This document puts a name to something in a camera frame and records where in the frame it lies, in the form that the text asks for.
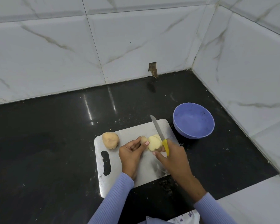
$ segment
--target left hand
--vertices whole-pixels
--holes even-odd
[[[133,180],[137,175],[141,154],[149,145],[149,141],[146,141],[142,145],[140,145],[140,141],[141,137],[138,137],[136,140],[130,141],[119,148],[122,172],[130,176]]]

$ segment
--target plastic bowl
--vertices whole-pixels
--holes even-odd
[[[211,113],[195,103],[183,103],[173,112],[177,132],[189,139],[199,139],[212,133],[215,121]]]

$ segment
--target hand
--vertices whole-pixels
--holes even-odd
[[[174,144],[169,139],[167,139],[167,143],[169,147],[167,158],[158,151],[154,151],[153,154],[195,202],[199,201],[206,191],[198,179],[193,176],[184,147]]]
[[[133,180],[137,175],[141,154],[149,145],[149,141],[146,141],[142,145],[140,145],[140,141],[141,137],[138,137],[136,140],[130,141],[119,148],[122,172],[126,173]]]

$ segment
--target potato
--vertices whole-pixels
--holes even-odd
[[[160,138],[160,135],[158,135],[158,134],[155,134],[155,135],[153,135],[154,137],[156,137],[157,139],[159,139],[160,140],[160,142],[161,142],[161,144],[162,144],[162,140],[161,140],[161,138]]]
[[[147,137],[142,136],[142,137],[141,137],[140,144],[143,144],[143,143],[146,142],[146,141],[148,141]]]
[[[117,145],[119,143],[119,137],[116,133],[105,132],[105,133],[103,133],[102,137],[103,137],[103,143],[106,148],[114,149],[117,147]]]
[[[157,137],[150,136],[148,138],[148,140],[149,140],[148,149],[150,151],[154,151],[154,150],[158,149],[162,145],[160,140]]]

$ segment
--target cutting board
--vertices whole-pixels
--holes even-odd
[[[178,144],[178,141],[170,128],[167,120],[157,120],[165,138],[171,139],[174,143]],[[102,136],[97,136],[94,139],[94,148],[96,152],[96,165],[98,169],[98,182],[100,187],[101,197],[105,198],[109,190],[115,183],[117,177],[122,171],[121,161],[118,155],[119,147],[125,145],[131,140],[137,139],[139,136],[149,137],[154,134],[158,134],[153,122],[141,124],[138,126],[130,127],[127,129],[119,130],[115,132],[119,136],[119,145],[115,149],[107,149],[104,146]],[[104,165],[111,165],[111,172],[104,175]],[[145,150],[140,159],[137,177],[134,180],[135,187],[146,184],[148,182],[157,180],[161,177],[168,175],[166,169],[160,161],[152,154],[151,151]]]

